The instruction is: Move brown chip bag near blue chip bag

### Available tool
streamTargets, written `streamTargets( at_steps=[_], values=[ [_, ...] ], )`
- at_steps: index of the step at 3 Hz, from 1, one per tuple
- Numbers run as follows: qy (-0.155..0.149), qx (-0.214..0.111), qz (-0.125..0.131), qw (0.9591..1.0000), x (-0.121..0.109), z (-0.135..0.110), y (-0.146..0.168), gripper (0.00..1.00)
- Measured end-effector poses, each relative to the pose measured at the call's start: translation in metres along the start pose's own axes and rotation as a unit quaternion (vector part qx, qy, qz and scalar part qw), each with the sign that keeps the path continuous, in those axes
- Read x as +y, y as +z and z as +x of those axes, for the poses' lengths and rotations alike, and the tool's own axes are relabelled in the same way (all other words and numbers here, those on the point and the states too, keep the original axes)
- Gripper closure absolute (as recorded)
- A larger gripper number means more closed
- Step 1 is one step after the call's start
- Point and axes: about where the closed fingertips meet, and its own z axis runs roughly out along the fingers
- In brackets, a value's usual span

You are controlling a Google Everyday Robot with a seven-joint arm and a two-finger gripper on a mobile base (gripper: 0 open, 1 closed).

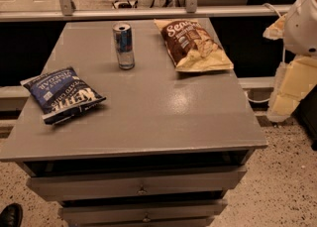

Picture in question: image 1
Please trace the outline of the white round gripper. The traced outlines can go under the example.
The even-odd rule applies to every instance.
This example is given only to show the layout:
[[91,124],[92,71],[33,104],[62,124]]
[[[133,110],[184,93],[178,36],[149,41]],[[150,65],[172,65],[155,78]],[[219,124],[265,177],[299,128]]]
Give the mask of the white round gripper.
[[263,37],[283,39],[288,51],[302,55],[291,63],[282,62],[275,74],[266,117],[283,122],[317,85],[317,0],[296,0],[287,15],[264,30]]

